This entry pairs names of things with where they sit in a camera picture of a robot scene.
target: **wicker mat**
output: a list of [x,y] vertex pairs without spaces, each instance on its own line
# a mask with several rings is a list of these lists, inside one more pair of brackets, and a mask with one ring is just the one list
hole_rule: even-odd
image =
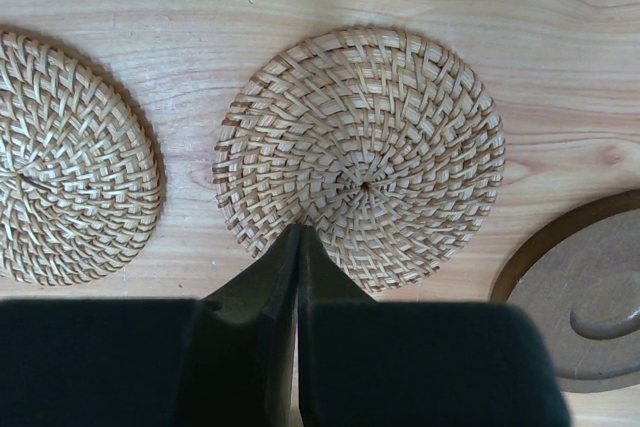
[[368,291],[428,275],[489,213],[504,137],[474,72],[406,32],[302,40],[236,97],[216,146],[217,200],[253,254],[313,225]]
[[88,282],[142,249],[160,207],[150,141],[99,77],[0,32],[0,275]]

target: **wood grain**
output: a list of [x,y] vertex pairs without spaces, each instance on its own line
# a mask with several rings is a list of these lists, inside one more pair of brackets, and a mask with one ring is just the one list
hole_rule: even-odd
[[[80,55],[137,107],[161,146],[167,201],[121,272],[0,295],[202,296],[249,257],[216,209],[219,125],[251,73],[300,37],[401,26],[454,50],[505,126],[507,167],[480,232],[440,272],[388,299],[486,299],[518,246],[586,201],[640,185],[640,0],[0,0],[3,28]],[[568,395],[577,425],[635,425],[640,388]]]

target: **light wood surface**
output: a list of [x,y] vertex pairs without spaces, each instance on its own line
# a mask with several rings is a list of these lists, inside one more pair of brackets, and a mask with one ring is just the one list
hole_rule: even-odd
[[[250,259],[216,209],[220,121],[253,71],[300,37],[406,27],[486,84],[507,139],[505,182],[474,239],[387,299],[486,299],[507,258],[562,212],[640,187],[640,0],[0,0],[3,28],[88,59],[152,127],[167,199],[147,247],[86,286],[0,279],[9,296],[202,296]],[[637,425],[640,387],[568,396],[577,425]]]

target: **dark brown wooden coaster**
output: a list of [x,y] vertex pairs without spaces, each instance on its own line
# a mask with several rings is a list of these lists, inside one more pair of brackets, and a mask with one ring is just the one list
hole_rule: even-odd
[[491,300],[531,316],[564,390],[640,383],[640,190],[543,227],[507,262]]

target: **black object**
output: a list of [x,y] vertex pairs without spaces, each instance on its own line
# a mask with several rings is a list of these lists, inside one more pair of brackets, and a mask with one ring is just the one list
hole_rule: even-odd
[[290,226],[203,300],[0,303],[2,426],[566,426],[542,340],[499,304],[377,303]]

